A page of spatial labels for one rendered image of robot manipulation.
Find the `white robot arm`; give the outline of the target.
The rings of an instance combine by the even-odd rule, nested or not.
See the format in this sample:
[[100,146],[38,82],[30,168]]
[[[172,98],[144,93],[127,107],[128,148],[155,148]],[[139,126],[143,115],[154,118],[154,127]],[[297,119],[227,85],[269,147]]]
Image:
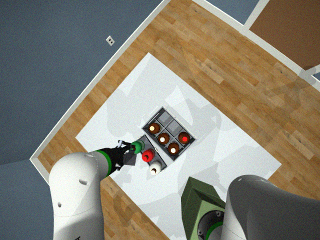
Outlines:
[[[119,162],[106,147],[73,152],[55,163],[49,174],[53,240],[105,240],[101,181]],[[205,213],[197,235],[199,240],[320,240],[320,200],[241,175],[228,187],[225,211]]]

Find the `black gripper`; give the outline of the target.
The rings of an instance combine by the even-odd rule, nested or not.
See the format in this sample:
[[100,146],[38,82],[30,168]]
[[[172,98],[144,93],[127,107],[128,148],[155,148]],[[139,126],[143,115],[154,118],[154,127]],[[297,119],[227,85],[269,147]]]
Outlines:
[[[124,145],[126,145],[126,146],[124,146]],[[121,146],[124,146],[124,147],[121,147]],[[113,150],[116,151],[116,153],[118,154],[118,157],[119,157],[119,166],[116,171],[120,171],[120,169],[124,166],[123,154],[126,153],[126,151],[128,151],[129,149],[132,149],[134,147],[136,147],[136,146],[132,145],[130,142],[125,142],[124,140],[118,140],[118,146],[112,148]]]

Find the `green bottle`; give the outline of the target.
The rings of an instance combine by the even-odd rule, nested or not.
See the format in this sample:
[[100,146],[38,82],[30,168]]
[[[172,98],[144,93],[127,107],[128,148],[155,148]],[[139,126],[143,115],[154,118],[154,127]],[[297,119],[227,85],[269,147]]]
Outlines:
[[135,145],[135,147],[130,150],[134,150],[134,153],[136,154],[140,153],[145,148],[145,143],[142,140],[136,140],[132,142],[131,145]]

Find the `brown glass bottle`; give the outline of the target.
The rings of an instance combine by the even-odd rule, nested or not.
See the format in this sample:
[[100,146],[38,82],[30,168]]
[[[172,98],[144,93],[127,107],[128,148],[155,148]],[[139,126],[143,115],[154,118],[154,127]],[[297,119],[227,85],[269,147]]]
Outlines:
[[170,135],[167,132],[163,132],[158,136],[160,144],[165,145],[170,141]]
[[162,127],[159,123],[153,122],[149,125],[148,130],[151,134],[158,134],[162,130]]
[[176,155],[179,150],[180,150],[180,146],[176,141],[172,141],[169,145],[168,145],[168,152],[172,155]]
[[190,141],[190,135],[183,131],[178,135],[178,140],[182,144],[187,144]]

